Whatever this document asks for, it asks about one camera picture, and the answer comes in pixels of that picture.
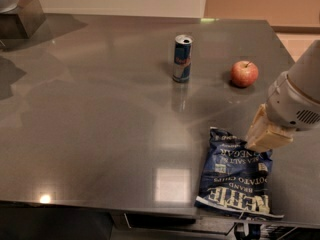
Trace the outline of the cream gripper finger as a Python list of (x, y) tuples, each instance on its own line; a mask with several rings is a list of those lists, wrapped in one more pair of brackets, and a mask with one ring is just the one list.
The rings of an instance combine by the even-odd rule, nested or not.
[(279, 148), (290, 144), (295, 132), (295, 128), (286, 128), (267, 121), (265, 133), (255, 143), (247, 143), (247, 148), (255, 152), (266, 152)]
[(248, 144), (255, 143), (266, 131), (267, 127), (267, 115), (264, 104), (261, 104), (251, 122), (249, 130), (246, 135), (246, 141)]

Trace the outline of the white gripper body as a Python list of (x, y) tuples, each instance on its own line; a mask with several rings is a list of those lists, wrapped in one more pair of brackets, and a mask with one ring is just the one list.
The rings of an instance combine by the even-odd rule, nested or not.
[(298, 131), (315, 129), (320, 125), (319, 101), (297, 87), (287, 71), (269, 87), (266, 113), (276, 125)]

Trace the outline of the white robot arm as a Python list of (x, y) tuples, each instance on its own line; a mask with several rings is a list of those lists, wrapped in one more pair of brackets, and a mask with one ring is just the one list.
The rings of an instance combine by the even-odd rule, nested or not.
[(246, 148), (265, 152), (293, 141), (296, 131), (320, 123), (320, 41), (315, 40), (296, 63), (268, 89), (266, 102), (246, 135)]

